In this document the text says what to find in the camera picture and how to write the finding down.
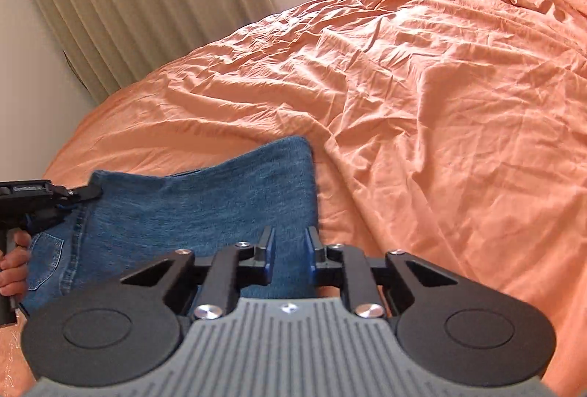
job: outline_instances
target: ridged gray surface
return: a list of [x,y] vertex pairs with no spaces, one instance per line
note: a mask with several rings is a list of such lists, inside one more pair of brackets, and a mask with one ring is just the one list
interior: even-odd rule
[[241,299],[232,314],[195,323],[165,365],[134,381],[75,389],[42,379],[29,397],[554,397],[538,378],[501,389],[461,386],[406,356],[382,320],[340,299]]

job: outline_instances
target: human hand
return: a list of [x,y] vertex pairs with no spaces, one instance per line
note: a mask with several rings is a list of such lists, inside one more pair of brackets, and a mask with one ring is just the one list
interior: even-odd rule
[[30,235],[18,230],[14,232],[14,242],[18,245],[6,256],[0,253],[0,294],[15,296],[19,301],[26,294],[26,277],[29,274],[27,263],[30,260]]

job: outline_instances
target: jeans pocket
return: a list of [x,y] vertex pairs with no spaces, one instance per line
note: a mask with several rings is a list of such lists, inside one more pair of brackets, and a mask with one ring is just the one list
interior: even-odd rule
[[61,258],[63,240],[48,233],[35,235],[30,245],[29,291],[36,291],[54,274]]

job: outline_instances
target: denim fabric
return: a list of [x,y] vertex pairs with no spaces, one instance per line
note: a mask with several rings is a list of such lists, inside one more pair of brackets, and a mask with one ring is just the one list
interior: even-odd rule
[[168,177],[95,171],[101,199],[76,207],[58,226],[34,236],[29,313],[89,283],[136,268],[171,250],[214,254],[239,241],[256,243],[275,228],[273,282],[246,297],[315,295],[303,246],[318,211],[309,145],[288,137],[218,166]]

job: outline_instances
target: crumpled orange blanket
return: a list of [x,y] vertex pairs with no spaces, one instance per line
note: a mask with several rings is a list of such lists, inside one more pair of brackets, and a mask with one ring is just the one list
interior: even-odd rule
[[[586,15],[587,0],[316,0],[114,94],[46,177],[170,174],[304,135],[326,242],[401,247],[537,306],[558,335],[545,382],[575,397],[587,387]],[[17,352],[4,356],[11,397],[31,380]]]

